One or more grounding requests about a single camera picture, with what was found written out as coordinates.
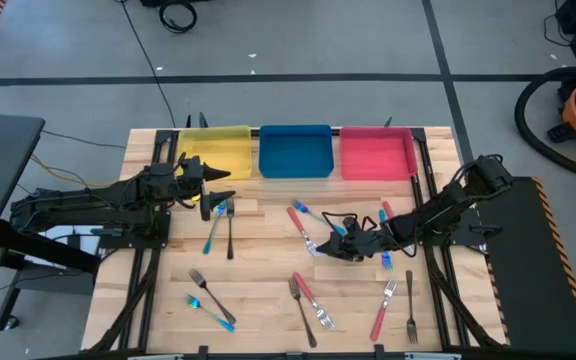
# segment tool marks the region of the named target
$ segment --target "wooden tabletop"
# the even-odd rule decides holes
[[[121,179],[132,177],[150,163],[155,132],[131,131]],[[426,134],[435,179],[441,188],[460,166],[457,149],[449,127],[428,127]],[[337,141],[334,137],[335,164],[339,164]],[[422,169],[419,149],[416,151]],[[292,198],[318,212],[355,212],[373,219],[378,219],[382,201],[388,201],[395,214],[410,212],[414,207],[410,181],[343,181],[338,166],[327,179],[264,179],[257,158],[255,141],[250,179],[206,184],[208,191],[237,191],[232,230],[234,260],[226,259],[227,218],[221,220],[212,251],[206,256],[201,250],[212,221],[201,221],[198,210],[179,205],[172,208],[171,237],[161,256],[148,353],[196,353],[200,345],[209,346],[211,353],[371,352],[374,343],[369,338],[370,331],[383,300],[383,288],[391,277],[400,282],[377,343],[383,344],[386,351],[440,350],[423,250],[413,259],[400,252],[391,253],[394,270],[390,272],[382,268],[379,255],[362,263],[328,256],[314,258],[306,251],[303,238],[286,213]],[[420,178],[427,199],[424,176]],[[318,244],[328,239],[329,228],[308,215],[299,217],[311,239]],[[483,256],[460,247],[451,251],[462,300],[488,333],[503,343],[502,324]],[[133,254],[134,250],[120,250],[102,264],[82,348],[96,343],[123,307]],[[441,265],[441,256],[437,258]],[[185,303],[184,295],[189,293],[221,316],[208,294],[190,279],[191,268],[204,275],[213,294],[237,318],[234,333]],[[418,345],[411,345],[406,335],[406,270],[414,273]],[[326,330],[302,297],[318,342],[315,349],[308,346],[298,305],[290,296],[288,279],[295,271],[303,276],[336,325],[334,331]],[[448,301],[444,303],[451,340],[456,344],[452,310]],[[137,343],[141,313],[140,308],[135,312],[131,346]]]

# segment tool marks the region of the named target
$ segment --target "cable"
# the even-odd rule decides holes
[[[79,141],[82,142],[84,144],[89,144],[89,145],[95,145],[95,146],[101,146],[101,147],[112,147],[112,148],[117,148],[117,149],[125,149],[125,146],[121,146],[121,145],[113,145],[113,144],[101,144],[101,143],[96,143],[96,142],[92,142],[92,141],[88,141],[88,140],[83,140],[83,139],[79,139],[76,138],[74,136],[69,136],[69,135],[62,135],[62,134],[57,134],[54,133],[52,131],[48,131],[48,130],[41,130],[42,133],[46,133],[52,136],[57,136],[57,137],[61,137],[64,139],[70,139],[70,140],[75,140],[75,141]]]
[[[32,195],[32,193],[30,191],[28,191],[28,189],[26,189],[25,187],[21,186],[20,184],[17,184],[17,186],[19,186],[19,188],[25,192],[28,193],[28,195]]]
[[[564,46],[564,47],[573,47],[573,46],[576,47],[576,43],[574,43],[572,40],[568,40],[564,37],[564,34],[561,31],[561,26],[559,25],[559,21],[557,21],[557,31],[559,33],[559,37],[561,38],[561,40],[565,41],[566,43],[561,43],[561,42],[558,42],[558,41],[553,40],[553,39],[548,37],[548,29],[546,26],[546,22],[548,21],[548,19],[553,18],[557,15],[557,10],[559,10],[559,3],[557,0],[555,0],[555,13],[552,15],[548,15],[544,18],[544,39],[546,39],[546,41],[553,43],[555,45]]]
[[[33,154],[33,155],[30,157],[30,159],[31,159],[32,161],[34,161],[35,163],[37,163],[37,165],[41,166],[41,167],[42,167],[44,170],[46,170],[50,175],[55,176],[55,177],[57,177],[57,178],[59,178],[59,179],[65,180],[65,181],[70,181],[70,182],[74,182],[74,183],[77,183],[77,184],[81,184],[81,185],[85,186],[86,188],[89,188],[89,187],[107,187],[107,186],[110,186],[110,185],[112,185],[112,184],[114,184],[114,183],[117,182],[117,181],[115,180],[115,181],[107,182],[107,183],[87,183],[87,182],[84,181],[83,178],[81,178],[81,176],[75,174],[75,173],[72,172],[72,171],[60,169],[60,168],[53,167],[53,166],[47,166],[46,164],[44,164],[44,163],[41,161],[41,159],[39,159],[39,157],[38,157],[37,155],[34,155],[34,154]],[[67,176],[59,175],[59,174],[55,173],[53,170],[62,171],[62,172],[65,172],[65,173],[74,175],[77,179],[73,179],[73,178],[70,178],[70,177],[67,177]]]
[[[141,43],[141,39],[139,38],[139,34],[137,34],[137,30],[135,29],[135,25],[132,23],[132,19],[130,18],[130,14],[128,14],[128,9],[126,9],[126,0],[116,0],[121,3],[121,7],[124,9],[124,13],[126,14],[126,19],[128,19],[128,24],[130,24],[130,28],[132,32],[135,34],[135,38],[139,43],[139,47],[141,51],[144,53],[144,57],[146,57],[146,61],[148,62],[148,66],[150,66],[150,71],[152,72],[152,76],[155,78],[155,83],[157,83],[157,87],[159,88],[159,92],[161,93],[161,97],[164,99],[166,103],[166,108],[168,108],[168,114],[170,114],[170,120],[172,121],[172,127],[177,128],[177,123],[175,122],[175,116],[172,114],[172,110],[170,109],[170,104],[168,103],[168,98],[166,98],[166,94],[164,94],[164,90],[161,88],[161,84],[159,83],[159,78],[157,77],[157,73],[155,72],[155,67],[152,65],[150,61],[150,57],[144,48],[144,45]]]
[[[0,287],[0,291],[1,291],[1,290],[8,289],[9,287],[15,286],[15,285],[17,285],[17,284],[19,284],[20,282],[23,282],[23,281],[46,279],[46,278],[56,277],[56,276],[79,276],[79,275],[81,275],[81,274],[83,274],[83,273],[84,273],[83,271],[80,271],[80,272],[74,273],[74,274],[68,274],[68,273],[65,273],[65,272],[59,272],[59,273],[57,273],[57,274],[50,274],[50,275],[37,276],[37,277],[34,277],[34,278],[21,279],[21,280],[17,280],[17,281],[15,281],[15,282],[13,282],[12,284],[9,284],[9,285]]]
[[[190,24],[187,26],[179,26],[175,20],[171,19],[170,17],[166,16],[166,9],[170,6],[179,5],[186,8],[186,10],[190,11],[192,15],[192,20]],[[183,34],[187,33],[190,29],[195,27],[197,24],[197,12],[195,8],[185,0],[168,0],[164,2],[161,7],[159,7],[159,21],[164,25],[164,28],[170,31],[173,34]]]

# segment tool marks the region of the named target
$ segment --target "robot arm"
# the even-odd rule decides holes
[[[175,177],[175,171],[183,175]],[[14,202],[10,223],[19,232],[37,233],[57,225],[104,225],[100,235],[121,235],[149,238],[161,229],[157,221],[162,207],[175,202],[192,208],[184,200],[199,197],[201,217],[210,219],[210,211],[234,191],[204,193],[204,180],[230,175],[227,171],[202,165],[199,157],[179,158],[176,166],[168,163],[144,167],[134,177],[101,189],[55,191],[37,189],[35,194]]]
[[[343,260],[361,261],[376,252],[401,250],[416,240],[439,245],[456,229],[466,209],[510,189],[512,176],[501,162],[500,155],[479,156],[462,166],[437,196],[409,214],[382,222],[378,230],[374,230],[377,224],[369,217],[359,226],[356,214],[323,213],[324,217],[349,215],[343,221],[348,234],[342,236],[333,227],[329,241],[317,251]],[[365,229],[366,222],[372,227]]]

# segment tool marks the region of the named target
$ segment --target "vacuum hose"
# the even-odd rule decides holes
[[[576,79],[576,67],[551,70],[528,84],[524,91],[522,91],[521,95],[519,95],[519,99],[517,99],[517,104],[515,105],[515,124],[517,125],[517,130],[519,130],[519,134],[528,143],[528,145],[557,165],[576,173],[576,161],[572,161],[561,155],[539,140],[539,138],[537,138],[528,128],[525,114],[528,99],[530,99],[532,94],[543,84],[548,81],[562,81],[569,79]]]

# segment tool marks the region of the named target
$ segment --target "gray floor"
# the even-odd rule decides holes
[[[453,74],[542,73],[576,61],[542,37],[551,0],[432,0]],[[127,4],[160,75],[317,73],[439,74],[421,0],[213,0],[197,4],[187,35],[165,31],[156,11]],[[9,1],[0,20],[0,78],[148,76],[121,6],[110,0]],[[513,82],[456,83],[473,152],[498,152],[516,175],[542,179],[576,274],[576,176],[545,161],[518,137]],[[348,81],[163,86],[178,123],[203,111],[214,125],[327,123],[450,125],[441,82]],[[554,88],[538,92],[528,118],[543,133],[557,120]],[[43,117],[46,129],[125,143],[130,128],[170,126],[155,85],[0,87],[0,113]],[[576,158],[576,145],[561,151]],[[115,179],[123,154],[48,135],[36,154],[90,181]],[[72,189],[29,165],[27,188]],[[15,192],[13,199],[23,196]],[[9,281],[2,271],[0,286]],[[25,292],[23,325],[0,333],[0,358],[78,350],[89,297]]]

